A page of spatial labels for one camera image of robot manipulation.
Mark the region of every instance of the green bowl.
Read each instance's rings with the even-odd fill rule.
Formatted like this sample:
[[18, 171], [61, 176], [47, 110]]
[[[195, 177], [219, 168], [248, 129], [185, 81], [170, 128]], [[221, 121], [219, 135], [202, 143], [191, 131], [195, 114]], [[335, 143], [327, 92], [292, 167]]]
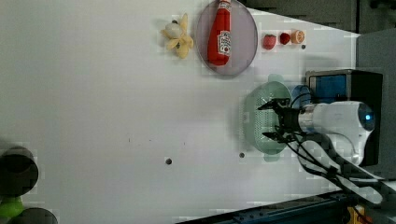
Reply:
[[275, 126], [279, 122], [274, 110], [258, 110], [257, 108], [275, 98], [290, 99], [291, 95], [284, 84], [270, 81], [249, 94], [244, 106], [245, 139], [259, 151], [268, 155], [276, 155], [286, 146], [262, 135], [262, 133], [275, 132]]

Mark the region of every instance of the table surface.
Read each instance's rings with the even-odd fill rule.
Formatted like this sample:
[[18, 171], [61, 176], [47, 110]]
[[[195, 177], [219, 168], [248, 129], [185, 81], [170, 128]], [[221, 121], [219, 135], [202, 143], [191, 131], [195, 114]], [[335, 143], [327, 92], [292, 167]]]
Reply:
[[289, 150], [263, 161], [239, 111], [270, 74], [291, 86], [308, 70], [354, 68], [358, 35], [250, 9], [259, 38], [304, 30], [306, 49], [259, 46], [244, 73], [217, 76], [160, 34], [187, 12], [194, 36], [209, 2], [1, 1], [0, 147], [35, 154], [27, 206], [63, 224], [176, 223], [335, 190]]

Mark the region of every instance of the black cable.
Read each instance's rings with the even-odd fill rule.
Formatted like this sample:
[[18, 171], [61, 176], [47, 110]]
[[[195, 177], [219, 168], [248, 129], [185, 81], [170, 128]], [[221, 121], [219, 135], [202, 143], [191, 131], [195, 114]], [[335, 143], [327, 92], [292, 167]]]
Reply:
[[[338, 178], [336, 178], [335, 181], [338, 183], [338, 185], [339, 185], [338, 187], [339, 187], [341, 190], [343, 190], [343, 191], [350, 191], [349, 189], [347, 189], [347, 188], [341, 183], [341, 181], [340, 181]], [[353, 208], [353, 210], [356, 212], [356, 214], [358, 214], [358, 217], [361, 217], [361, 219], [363, 219], [363, 221], [366, 222], [366, 224], [373, 224], [373, 222], [367, 220], [367, 218], [366, 218], [364, 215], [362, 215], [362, 214], [358, 211], [358, 209], [357, 209], [355, 206], [352, 205], [352, 208]]]
[[367, 218], [366, 218], [364, 215], [362, 215], [362, 214], [358, 211], [358, 209], [357, 209], [355, 206], [352, 206], [352, 208], [353, 208], [353, 210], [355, 210], [355, 212], [358, 214], [358, 217], [361, 217], [361, 219], [363, 219], [363, 221], [365, 222], [365, 224], [373, 224], [373, 222], [367, 220]]
[[300, 95], [298, 95], [296, 98], [294, 98], [294, 100], [293, 100], [293, 101], [291, 102], [291, 104], [290, 104], [290, 107], [293, 107], [294, 103], [296, 103], [296, 101], [297, 101], [298, 99], [300, 99], [301, 97], [306, 96], [306, 95], [310, 95], [311, 98], [312, 98], [312, 93], [303, 93], [303, 94], [300, 94]]
[[295, 136], [296, 133], [292, 133], [293, 139], [294, 141], [297, 142], [298, 147], [297, 147], [297, 151], [299, 150], [299, 148], [302, 148], [303, 151], [305, 152], [305, 154], [307, 154], [314, 162], [312, 162], [313, 164], [315, 164], [316, 166], [324, 169], [326, 172], [329, 172], [329, 168], [327, 168], [326, 166], [322, 165], [314, 156], [311, 155], [311, 153], [308, 152], [308, 150], [306, 150], [306, 148], [303, 146], [303, 143], [300, 142], [300, 140], [298, 140], [298, 138]]
[[306, 156], [301, 155], [298, 151], [296, 151], [293, 147], [291, 147], [291, 145], [289, 143], [286, 143], [286, 145], [290, 148], [291, 151], [293, 151], [295, 154], [297, 154], [297, 156], [303, 158], [306, 161], [311, 162], [312, 164], [315, 164], [314, 161], [309, 160]]

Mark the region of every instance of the black stain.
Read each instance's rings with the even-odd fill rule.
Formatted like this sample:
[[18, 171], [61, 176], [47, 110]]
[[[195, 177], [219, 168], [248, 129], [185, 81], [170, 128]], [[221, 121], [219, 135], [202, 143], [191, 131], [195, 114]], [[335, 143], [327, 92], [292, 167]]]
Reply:
[[167, 159], [167, 160], [165, 161], [165, 163], [166, 163], [167, 165], [170, 165], [170, 164], [172, 164], [172, 160], [171, 160], [171, 159]]

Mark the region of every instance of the ketchup label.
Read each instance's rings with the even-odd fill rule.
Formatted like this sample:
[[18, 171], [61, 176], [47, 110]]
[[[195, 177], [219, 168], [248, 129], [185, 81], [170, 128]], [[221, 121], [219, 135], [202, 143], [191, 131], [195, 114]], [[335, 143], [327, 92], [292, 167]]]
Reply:
[[231, 4], [228, 2], [220, 2], [219, 3], [219, 9], [220, 8], [225, 8], [227, 9], [229, 12], [231, 12]]
[[218, 35], [218, 52], [230, 56], [231, 52], [231, 33], [230, 31], [221, 31]]

